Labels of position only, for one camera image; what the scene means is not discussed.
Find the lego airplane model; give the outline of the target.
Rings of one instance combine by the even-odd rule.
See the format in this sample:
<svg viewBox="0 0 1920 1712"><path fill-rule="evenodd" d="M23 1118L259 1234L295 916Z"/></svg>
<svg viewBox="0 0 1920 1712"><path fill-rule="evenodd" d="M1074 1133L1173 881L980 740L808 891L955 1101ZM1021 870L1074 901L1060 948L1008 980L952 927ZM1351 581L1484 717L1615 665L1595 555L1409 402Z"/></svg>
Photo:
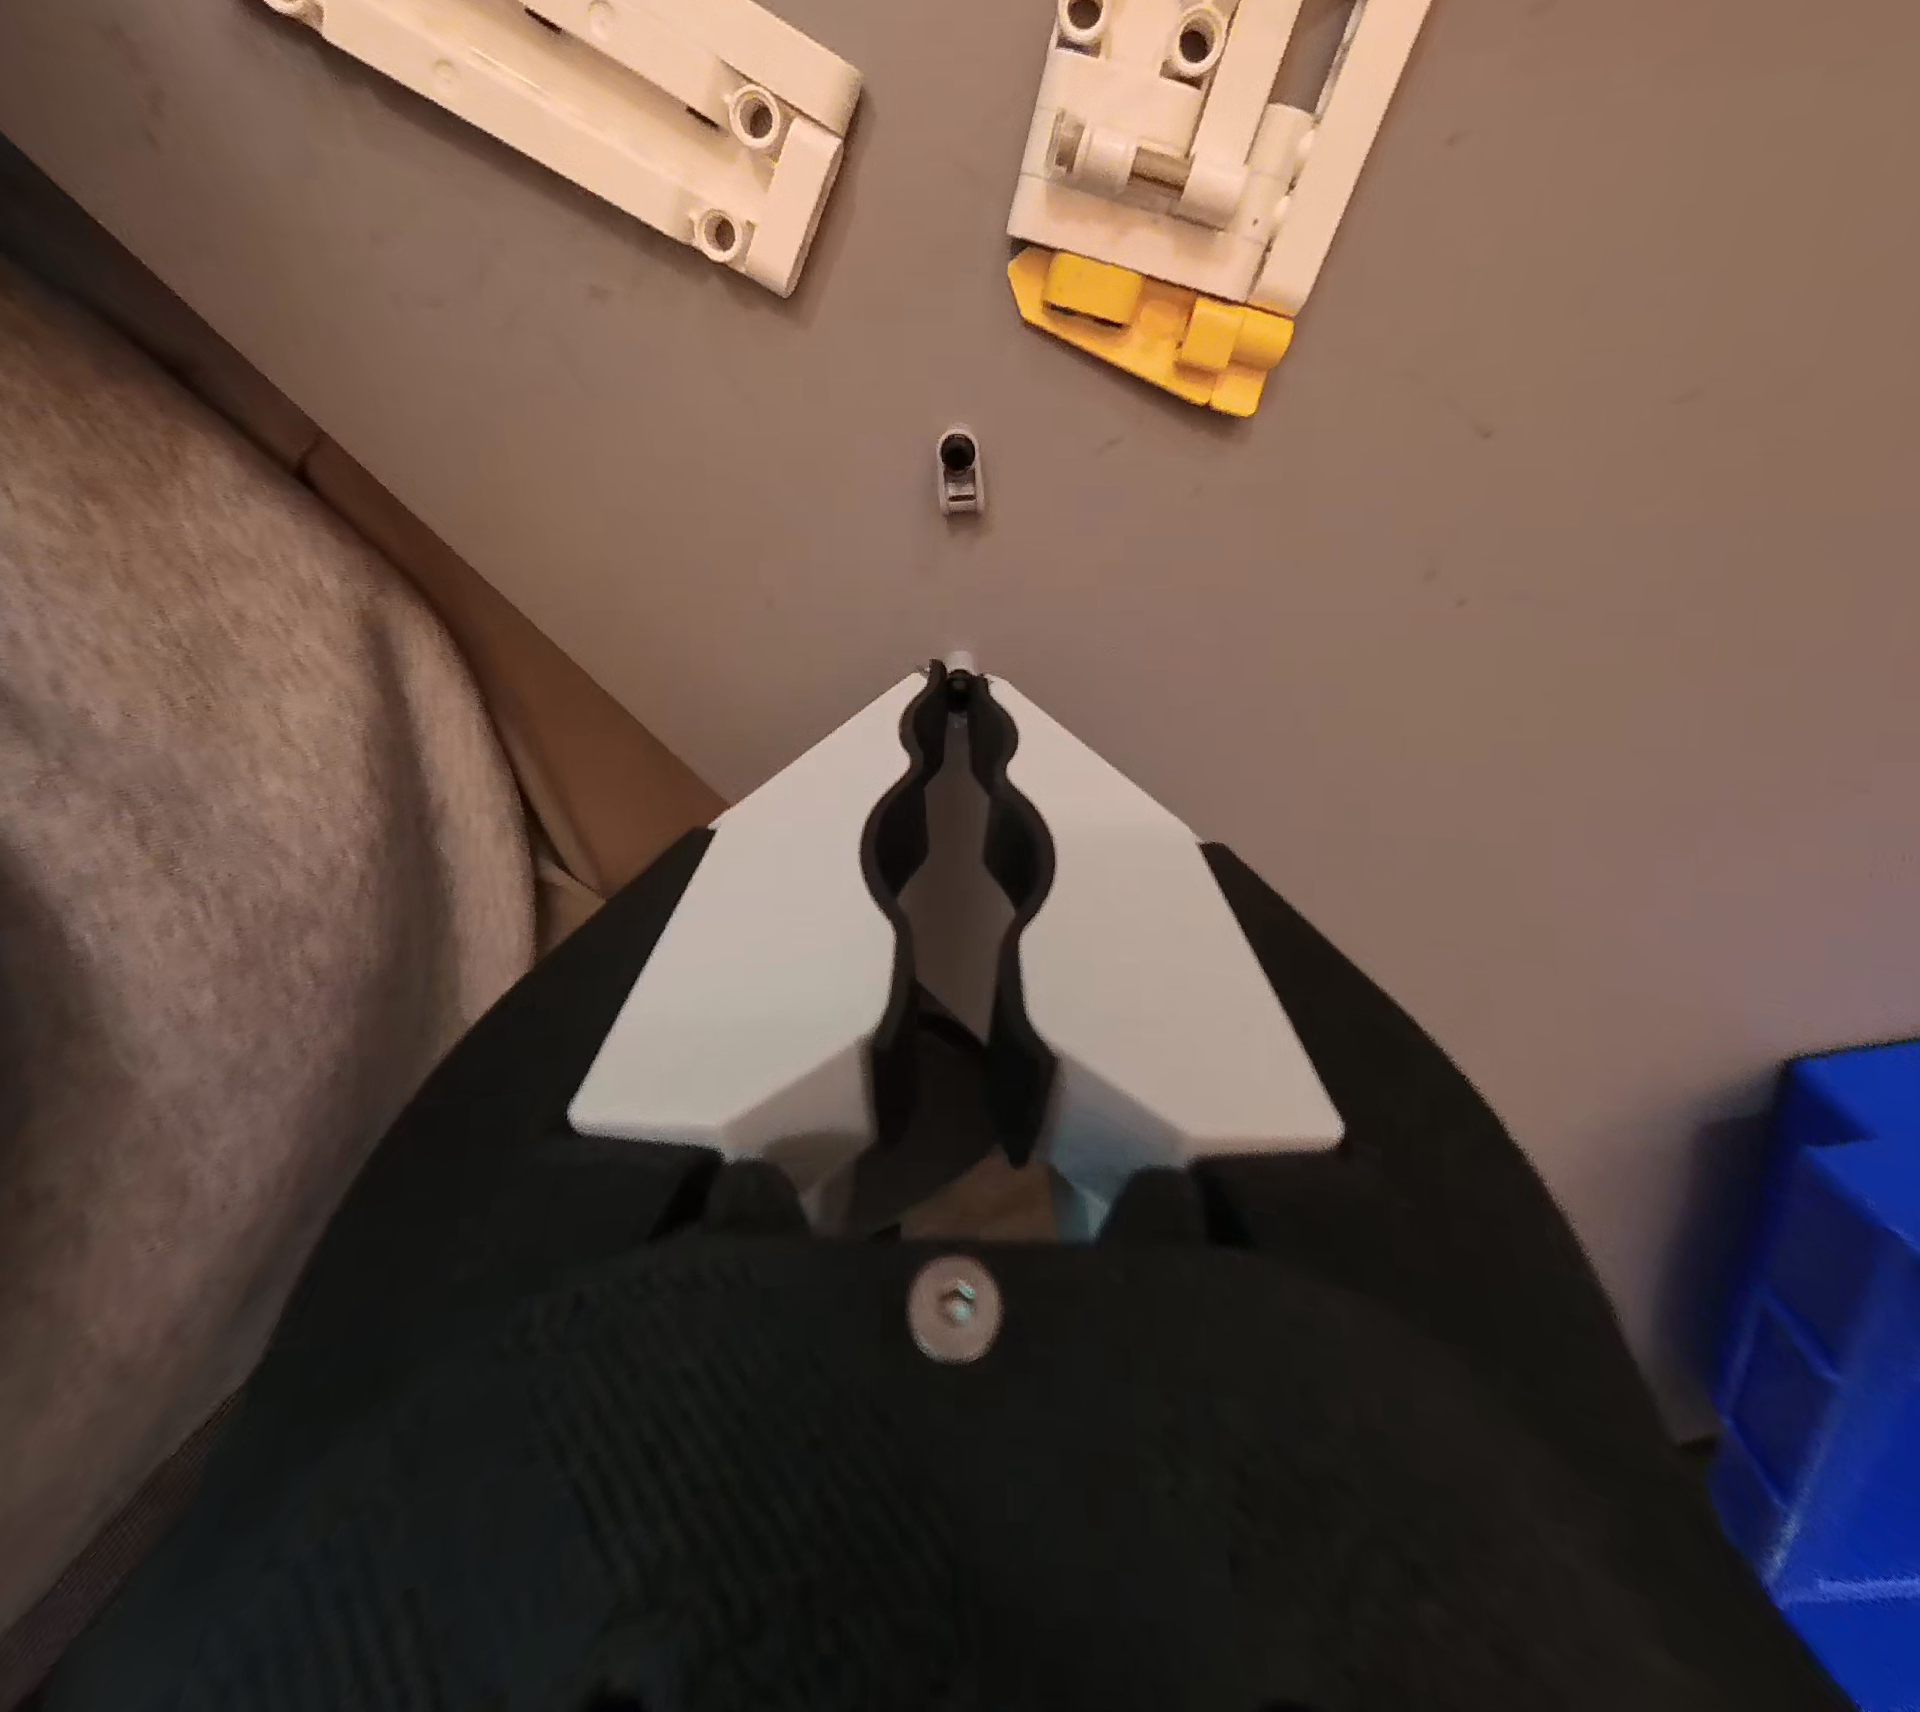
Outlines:
<svg viewBox="0 0 1920 1712"><path fill-rule="evenodd" d="M1433 0L1055 0L1008 209L1026 324L1249 416Z"/></svg>

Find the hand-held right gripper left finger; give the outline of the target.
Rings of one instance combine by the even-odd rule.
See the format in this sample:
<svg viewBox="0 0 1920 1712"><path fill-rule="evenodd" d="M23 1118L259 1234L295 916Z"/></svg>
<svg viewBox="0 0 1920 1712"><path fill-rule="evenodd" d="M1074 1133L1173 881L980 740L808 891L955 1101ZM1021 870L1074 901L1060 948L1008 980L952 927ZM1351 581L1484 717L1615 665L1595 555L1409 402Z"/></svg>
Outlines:
<svg viewBox="0 0 1920 1712"><path fill-rule="evenodd" d="M721 810L566 1104L582 1138L705 1147L855 1230L858 1163L912 1120L916 940L949 666L883 688Z"/></svg>

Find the white lego panel assembly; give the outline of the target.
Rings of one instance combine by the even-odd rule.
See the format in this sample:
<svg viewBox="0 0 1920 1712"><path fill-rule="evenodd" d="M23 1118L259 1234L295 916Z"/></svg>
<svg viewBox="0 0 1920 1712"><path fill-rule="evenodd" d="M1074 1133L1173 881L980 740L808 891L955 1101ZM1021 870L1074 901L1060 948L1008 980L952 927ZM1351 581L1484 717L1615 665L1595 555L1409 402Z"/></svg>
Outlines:
<svg viewBox="0 0 1920 1712"><path fill-rule="evenodd" d="M781 300L860 73L759 0L255 0Z"/></svg>

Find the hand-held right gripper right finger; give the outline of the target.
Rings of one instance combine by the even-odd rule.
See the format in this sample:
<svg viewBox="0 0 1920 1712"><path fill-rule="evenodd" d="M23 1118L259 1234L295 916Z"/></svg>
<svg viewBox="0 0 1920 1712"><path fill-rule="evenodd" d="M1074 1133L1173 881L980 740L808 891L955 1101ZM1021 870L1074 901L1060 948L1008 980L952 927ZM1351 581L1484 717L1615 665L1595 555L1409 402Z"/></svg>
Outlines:
<svg viewBox="0 0 1920 1712"><path fill-rule="evenodd" d="M1202 841L1008 677L967 696L995 948L990 1111L1045 1168L1060 1237L1094 1237L1133 1176L1316 1156L1345 1122Z"/></svg>

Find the blue plastic bin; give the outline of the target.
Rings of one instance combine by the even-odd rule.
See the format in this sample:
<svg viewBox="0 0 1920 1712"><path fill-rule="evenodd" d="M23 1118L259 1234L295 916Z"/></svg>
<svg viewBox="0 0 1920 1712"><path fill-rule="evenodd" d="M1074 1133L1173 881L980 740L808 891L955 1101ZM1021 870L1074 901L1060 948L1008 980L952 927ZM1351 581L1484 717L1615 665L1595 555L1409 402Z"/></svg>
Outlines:
<svg viewBox="0 0 1920 1712"><path fill-rule="evenodd" d="M1916 1042L1784 1065L1722 1301L1708 1493L1858 1708L1916 1707Z"/></svg>

